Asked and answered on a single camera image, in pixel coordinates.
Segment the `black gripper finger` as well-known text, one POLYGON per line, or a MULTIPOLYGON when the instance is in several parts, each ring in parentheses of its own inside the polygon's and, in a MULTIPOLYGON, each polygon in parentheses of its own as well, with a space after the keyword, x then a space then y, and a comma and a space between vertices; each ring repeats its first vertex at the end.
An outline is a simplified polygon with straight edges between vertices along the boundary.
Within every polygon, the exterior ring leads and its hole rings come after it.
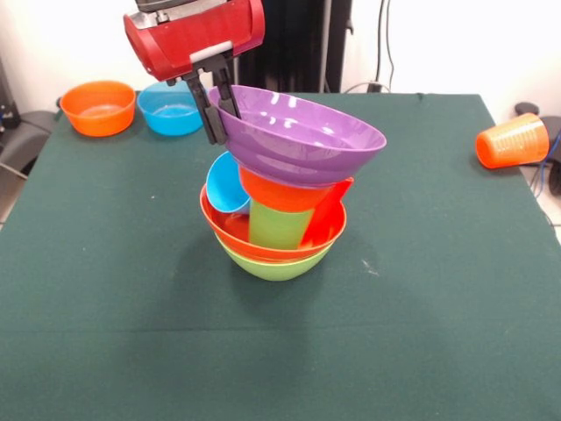
POLYGON ((183 75, 181 79, 188 85, 195 99, 210 144, 224 145, 227 141, 227 134, 220 113, 217 107, 210 102, 200 77, 196 74, 188 74, 183 75))
POLYGON ((219 93, 219 107, 230 115, 241 119, 238 104, 231 88, 229 67, 225 65, 214 72, 213 81, 215 82, 219 93))

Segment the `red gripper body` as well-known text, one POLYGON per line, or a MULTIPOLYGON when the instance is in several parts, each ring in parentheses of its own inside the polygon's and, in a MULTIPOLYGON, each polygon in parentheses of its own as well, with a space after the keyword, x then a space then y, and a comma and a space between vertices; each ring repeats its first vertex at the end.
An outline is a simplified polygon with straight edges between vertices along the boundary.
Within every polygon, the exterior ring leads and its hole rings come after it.
POLYGON ((146 72, 158 81, 192 73, 221 54, 239 56, 265 37, 261 1, 138 1, 124 30, 146 72))

